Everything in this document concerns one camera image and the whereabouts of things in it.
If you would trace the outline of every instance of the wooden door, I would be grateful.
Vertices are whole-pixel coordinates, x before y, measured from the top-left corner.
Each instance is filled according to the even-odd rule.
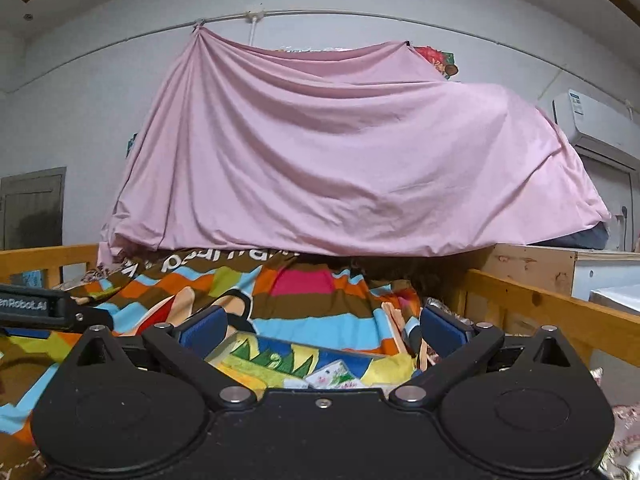
[[[0,249],[62,245],[66,168],[0,180]]]

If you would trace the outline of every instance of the pink bed sheet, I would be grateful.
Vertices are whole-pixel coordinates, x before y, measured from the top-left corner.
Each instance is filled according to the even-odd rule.
[[[564,134],[513,92],[444,81],[405,43],[272,52],[198,28],[102,231],[121,251],[437,256],[610,215]]]

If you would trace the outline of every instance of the door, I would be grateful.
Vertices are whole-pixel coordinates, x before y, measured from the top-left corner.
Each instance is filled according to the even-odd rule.
[[[613,218],[607,223],[609,241],[606,249],[632,251],[634,245],[634,202],[631,174],[580,155],[584,169],[602,197]]]
[[[0,249],[62,245],[66,168],[0,179]]]

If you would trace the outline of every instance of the cartoon print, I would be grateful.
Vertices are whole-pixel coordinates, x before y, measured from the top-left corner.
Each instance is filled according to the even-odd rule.
[[[155,323],[168,322],[180,325],[193,311],[196,294],[190,286],[183,288],[178,294],[164,298],[149,309],[146,316],[133,329],[122,335],[139,335]]]
[[[235,332],[250,332],[255,334],[255,328],[249,320],[251,314],[251,298],[243,292],[232,288],[226,291],[222,296],[213,302],[225,309],[226,337]]]
[[[242,359],[244,361],[252,362],[258,366],[270,368],[283,374],[292,375],[299,379],[303,379],[311,370],[313,364],[313,357],[309,357],[302,365],[294,369],[294,352],[293,349],[288,354],[277,352],[271,348],[267,348],[260,352],[253,359],[250,358],[250,345],[249,340],[245,339],[244,342],[231,352],[231,355]]]
[[[399,353],[407,353],[406,347],[402,342],[402,336],[400,335],[400,331],[398,330],[398,323],[404,327],[404,321],[402,320],[402,314],[399,310],[397,310],[393,303],[390,301],[383,301],[380,305],[382,311],[386,314],[389,322],[389,328],[391,330],[391,334],[396,342],[396,346],[398,346]]]
[[[455,65],[453,54],[450,52],[441,52],[430,46],[416,46],[414,50],[424,59],[431,63],[438,72],[446,79],[458,73],[458,67]]]
[[[365,387],[341,360],[320,368],[305,380],[317,390],[349,390]]]

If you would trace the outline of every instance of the white pipe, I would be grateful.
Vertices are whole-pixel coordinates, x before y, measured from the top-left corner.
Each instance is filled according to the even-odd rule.
[[[254,46],[255,25],[258,23],[257,16],[251,17],[251,31],[249,32],[249,46]]]
[[[422,22],[420,20],[412,20],[411,18],[401,18],[399,16],[392,16],[390,14],[377,14],[375,12],[359,12],[356,10],[341,10],[341,9],[287,9],[287,10],[267,10],[264,12],[265,16],[304,16],[307,14],[338,14],[338,15],[346,15],[346,16],[365,16],[367,18],[383,18],[385,20],[395,20],[397,22],[405,22],[405,23],[415,23],[415,25],[423,25],[425,27],[433,27],[433,28],[439,28],[440,30],[448,30],[449,32],[455,32],[457,34],[463,34],[464,36],[469,36],[471,38],[476,38],[478,40],[483,40],[483,41],[488,41],[490,43],[493,44],[497,44],[500,46],[504,46],[506,48],[510,48],[511,50],[515,50],[516,52],[520,52],[521,54],[526,54],[527,56],[531,56],[534,57],[536,59],[539,59],[540,61],[544,61],[545,63],[551,65],[551,66],[555,66],[556,68],[559,68],[561,70],[563,70],[564,72],[566,72],[567,74],[570,74],[574,77],[577,77],[579,80],[584,81],[585,83],[593,86],[596,90],[599,90],[603,93],[605,93],[606,95],[608,95],[609,97],[611,97],[612,99],[615,99],[616,101],[626,105],[625,100],[621,99],[619,97],[616,97],[615,95],[611,94],[610,92],[606,91],[604,88],[601,88],[600,86],[596,85],[596,83],[593,83],[591,81],[589,81],[588,79],[583,78],[582,76],[578,75],[575,72],[572,72],[571,70],[566,69],[564,66],[558,65],[558,63],[555,63],[551,60],[545,59],[542,56],[538,56],[537,54],[533,54],[531,52],[527,52],[526,50],[523,50],[521,48],[518,48],[517,46],[513,46],[507,43],[503,43],[501,41],[496,41],[496,40],[492,40],[491,38],[485,37],[485,36],[480,36],[479,34],[474,34],[472,32],[466,32],[464,30],[459,30],[457,28],[452,28],[452,27],[445,27],[444,25],[436,25],[435,23],[429,23],[429,22]],[[203,21],[203,23],[214,23],[214,22],[226,22],[228,20],[245,20],[246,19],[246,13],[243,14],[226,14],[223,16],[217,16],[215,18],[206,18]],[[46,76],[48,73],[53,72],[54,70],[65,66],[68,63],[71,63],[72,61],[75,61],[76,59],[81,59],[84,56],[88,56],[89,54],[94,54],[95,52],[99,52],[105,48],[108,48],[110,46],[115,46],[117,44],[120,43],[124,43],[125,41],[130,41],[130,40],[136,40],[137,38],[144,38],[145,36],[149,36],[151,34],[157,34],[159,32],[167,32],[169,30],[175,30],[176,28],[185,28],[185,27],[193,27],[193,25],[195,25],[196,23],[198,23],[201,20],[197,20],[196,22],[187,22],[187,23],[179,23],[178,25],[171,25],[169,27],[163,27],[163,28],[156,28],[155,30],[150,30],[148,32],[143,32],[141,34],[137,34],[135,36],[129,36],[128,38],[124,38],[123,40],[119,40],[119,41],[113,41],[112,43],[108,43],[104,46],[100,46],[97,48],[94,48],[92,50],[89,50],[88,52],[85,52],[84,54],[80,54],[78,56],[75,56],[65,62],[60,63],[59,65],[56,65],[52,68],[50,68],[49,70],[43,72],[42,74],[40,74],[39,76],[34,77],[33,79],[28,80],[27,82],[23,83],[22,85],[18,86],[18,88],[15,88],[14,90],[11,90],[9,92],[7,92],[8,94],[12,94],[14,92],[17,92],[18,90],[20,90],[21,88],[24,88],[25,86],[27,86],[30,83],[33,83],[34,81],[36,81],[37,79],[40,79],[43,76]],[[635,108],[633,108],[634,111],[640,113],[640,110],[636,110]]]
[[[631,105],[631,101],[629,101],[629,99],[625,99],[625,106],[626,109],[629,110],[629,119],[631,119],[631,122],[634,121],[634,108]]]

